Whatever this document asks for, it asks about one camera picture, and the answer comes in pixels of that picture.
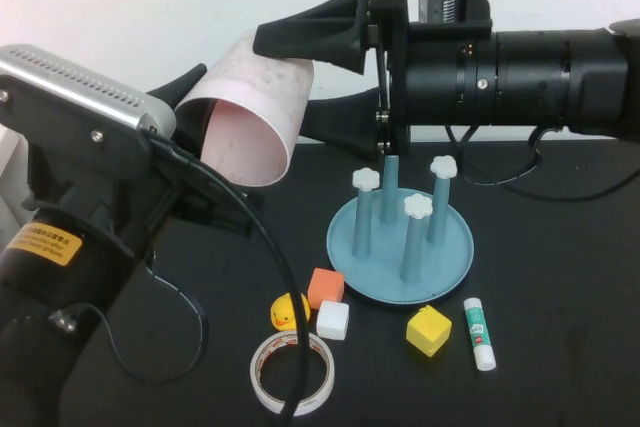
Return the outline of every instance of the double-sided tape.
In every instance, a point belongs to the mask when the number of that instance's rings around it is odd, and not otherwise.
[[[276,399],[269,395],[260,383],[260,373],[262,366],[267,358],[276,350],[286,347],[288,345],[295,345],[298,343],[298,335],[295,331],[278,332],[265,340],[256,353],[253,354],[251,359],[251,367],[249,375],[251,376],[251,385],[253,390],[256,391],[256,396],[262,405],[264,405],[271,412],[279,414],[284,407],[284,401]],[[305,415],[309,412],[313,412],[329,398],[331,391],[333,390],[333,384],[336,378],[336,368],[333,362],[333,356],[327,344],[325,344],[318,336],[309,334],[309,344],[313,350],[318,352],[325,364],[327,364],[327,375],[322,382],[320,388],[311,396],[304,400],[301,400],[296,409],[295,416]]]

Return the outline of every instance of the glue stick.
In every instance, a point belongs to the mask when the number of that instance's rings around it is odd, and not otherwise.
[[[484,320],[484,311],[482,310],[480,299],[471,298],[465,300],[464,312],[467,316],[471,347],[473,348],[473,356],[476,358],[478,370],[484,372],[495,369],[496,358],[493,355],[487,321]]]

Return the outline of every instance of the yellow duck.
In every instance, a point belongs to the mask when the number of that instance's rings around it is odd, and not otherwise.
[[[307,317],[311,317],[311,309],[309,308],[309,301],[302,295],[302,303],[304,305],[304,313]],[[296,319],[293,315],[293,304],[291,303],[291,295],[284,294],[282,297],[278,297],[276,301],[271,304],[271,323],[280,331],[283,330],[296,330]]]

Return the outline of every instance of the yellow cube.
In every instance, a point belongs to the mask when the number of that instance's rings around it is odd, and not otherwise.
[[[407,340],[429,357],[442,347],[450,333],[451,321],[430,305],[420,309],[407,324]]]

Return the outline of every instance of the pink paper cup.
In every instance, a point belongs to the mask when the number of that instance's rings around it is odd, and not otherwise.
[[[289,170],[311,92],[313,64],[255,55],[254,36],[243,36],[181,105],[217,100],[201,160],[235,184],[262,187]]]

